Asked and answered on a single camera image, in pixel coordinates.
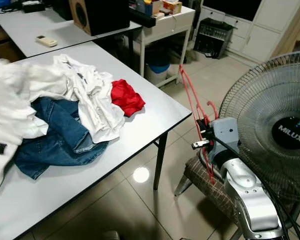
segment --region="jeans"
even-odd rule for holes
[[[24,139],[14,162],[32,179],[50,165],[86,165],[105,151],[108,141],[93,143],[89,131],[80,123],[78,102],[40,97],[31,106],[49,128],[45,136]]]

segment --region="chair leg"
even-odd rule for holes
[[[242,235],[242,231],[240,230],[240,228],[238,228],[234,234],[232,235],[232,237],[230,238],[230,240],[239,240],[239,238]]]
[[[190,187],[192,182],[185,176],[183,175],[178,186],[176,187],[174,191],[174,196],[179,196],[182,194],[185,190],[187,190],[188,187]]]

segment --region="desk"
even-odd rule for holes
[[[145,49],[146,45],[157,40],[181,33],[186,32],[182,53],[180,58],[180,64],[184,64],[185,54],[188,46],[189,35],[192,27],[192,23],[195,16],[195,10],[182,6],[181,12],[168,15],[156,22],[156,25],[148,28],[143,27],[142,31],[136,38],[136,41],[140,43],[140,75],[143,77],[145,72]],[[178,82],[178,72],[176,71],[175,74],[168,79],[160,82],[157,84],[157,87],[161,87],[168,82],[176,79]]]
[[[142,28],[131,21],[127,28],[90,36],[74,25],[73,20],[64,20],[52,8],[30,13],[14,11],[0,14],[0,25],[27,58]],[[57,40],[58,45],[48,47],[36,42],[36,37],[40,35]]]
[[[120,138],[111,141],[105,152],[91,164],[51,166],[38,180],[32,180],[13,165],[0,187],[0,240],[19,236],[159,139],[154,180],[154,188],[158,187],[168,131],[191,115],[188,109],[93,42],[21,62],[51,64],[53,56],[59,54],[94,65],[100,71],[113,74],[115,80],[126,79],[146,104],[143,110],[126,118]]]

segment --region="white table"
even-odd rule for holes
[[[180,57],[180,64],[184,63],[189,35],[194,20],[195,12],[196,11],[191,8],[182,6],[180,13],[174,15],[168,15],[159,19],[156,22],[155,26],[153,27],[142,28],[142,31],[136,38],[136,41],[140,43],[140,75],[141,76],[144,76],[145,73],[146,45],[181,32],[186,32],[184,42],[183,42],[181,57]],[[174,79],[176,79],[176,81],[178,82],[178,72],[175,72],[174,75],[160,82],[156,86],[161,87],[173,81]]]
[[[52,8],[30,13],[14,11],[0,14],[0,25],[27,58],[142,28],[131,21],[127,28],[90,36],[74,25],[73,20],[64,20]],[[58,45],[48,47],[36,42],[36,37],[40,35],[57,40]]]
[[[21,62],[51,64],[53,56],[67,54],[81,63],[125,79],[140,93],[144,109],[127,118],[120,138],[85,166],[51,166],[32,180],[14,165],[0,187],[0,240],[13,239],[56,211],[89,186],[119,168],[159,139],[154,188],[158,187],[168,131],[191,112],[93,42],[30,57]]]

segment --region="fan grille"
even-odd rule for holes
[[[300,118],[300,52],[271,59],[242,76],[226,94],[220,117],[237,119],[239,153],[277,195],[300,201],[300,149],[280,146],[272,127]]]

